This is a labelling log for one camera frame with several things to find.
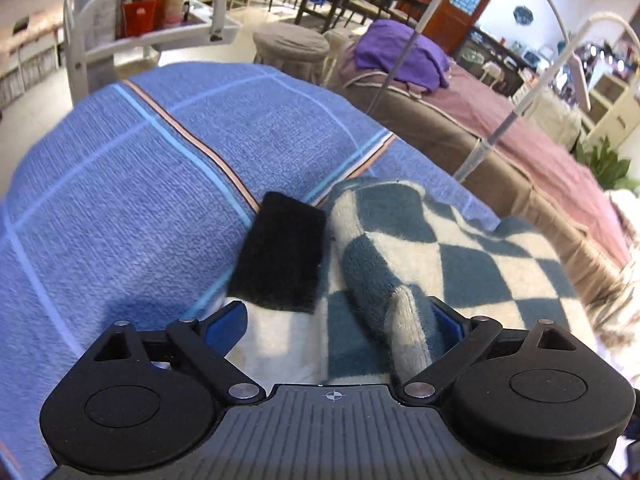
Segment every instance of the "white lamp arm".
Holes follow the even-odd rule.
[[[545,89],[549,85],[549,83],[551,83],[552,79],[556,76],[558,69],[566,63],[569,57],[573,55],[574,50],[578,46],[580,46],[583,38],[594,23],[612,21],[619,23],[625,28],[633,42],[636,44],[637,51],[640,52],[640,40],[638,39],[638,35],[631,28],[631,25],[629,25],[624,20],[624,18],[622,18],[615,12],[596,12],[587,20],[587,22],[576,33],[574,38],[564,48],[558,60],[542,73],[542,76],[540,76],[540,80],[533,87],[531,92],[525,95],[524,99],[518,103],[513,112],[511,112],[505,118],[505,120],[502,122],[502,124],[500,124],[500,126],[498,126],[494,133],[492,133],[487,140],[482,140],[481,142],[478,142],[476,144],[475,148],[471,151],[469,156],[456,170],[453,178],[455,178],[458,182],[464,182],[469,174],[482,163],[485,157],[492,151],[496,142],[498,142],[498,139],[500,139],[500,137],[508,131],[509,127],[513,124],[516,118],[522,115],[523,111],[526,110],[526,108],[531,104],[536,95],[542,92],[543,89]]]

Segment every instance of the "metal screw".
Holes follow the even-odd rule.
[[[229,388],[229,395],[236,399],[251,399],[260,393],[260,388],[255,384],[238,383]]]
[[[410,397],[425,399],[431,397],[436,389],[429,383],[409,383],[404,387],[404,392]]]

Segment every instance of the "white cabinet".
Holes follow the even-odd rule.
[[[589,90],[591,110],[582,113],[582,127],[591,146],[609,137],[617,148],[640,124],[640,102],[634,90],[613,74],[604,73]]]

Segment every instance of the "metal pole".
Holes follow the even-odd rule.
[[[427,23],[429,23],[430,19],[433,17],[434,13],[436,12],[436,10],[438,9],[438,7],[443,1],[444,0],[432,0],[431,3],[429,4],[429,7],[427,7],[427,9],[424,11],[424,14],[420,18],[420,21],[415,26],[414,31],[411,34],[411,37],[409,38],[409,41],[407,41],[406,45],[404,46],[404,50],[402,51],[402,54],[400,54],[398,59],[396,59],[396,62],[391,67],[391,70],[389,71],[389,73],[386,75],[385,81],[382,83],[382,86],[378,88],[378,91],[374,95],[373,100],[370,102],[369,108],[367,108],[367,115],[370,116],[375,111],[376,106],[378,105],[378,102],[382,97],[382,94],[386,91],[388,86],[394,80],[394,78],[396,77],[396,74],[398,73],[398,70],[400,70],[400,67],[402,66],[402,63],[404,63],[404,60],[409,55],[409,52],[411,52],[411,49],[414,46],[415,40],[417,40],[418,36],[422,34],[424,28],[427,26]]]
[[[537,84],[531,89],[527,95],[524,96],[524,99],[518,103],[518,105],[514,108],[513,112],[511,112],[505,120],[498,126],[498,128],[494,131],[494,133],[489,136],[487,140],[481,140],[475,146],[475,148],[471,151],[469,156],[465,159],[465,161],[460,165],[460,167],[456,170],[456,173],[453,174],[453,178],[458,182],[464,182],[465,179],[471,174],[475,168],[477,168],[482,161],[486,158],[486,156],[491,153],[495,144],[498,142],[501,136],[503,136],[509,129],[509,127],[513,124],[513,122],[517,119],[517,117],[521,116],[524,110],[529,107],[532,103],[533,99],[535,99],[536,95],[542,92],[548,85],[551,83],[552,79],[556,76],[556,73],[560,69],[562,65],[566,63],[570,56],[574,54],[574,50],[580,46],[582,43],[582,39],[585,37],[591,25],[593,23],[611,19],[612,13],[602,12],[598,14],[594,14],[591,16],[587,22],[580,28],[578,33],[574,36],[574,38],[569,42],[569,44],[564,48],[560,57],[552,66],[547,68],[542,75],[540,76],[540,80]]]

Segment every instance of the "black sponge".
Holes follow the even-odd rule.
[[[277,192],[265,194],[227,295],[290,312],[314,310],[326,215]]]

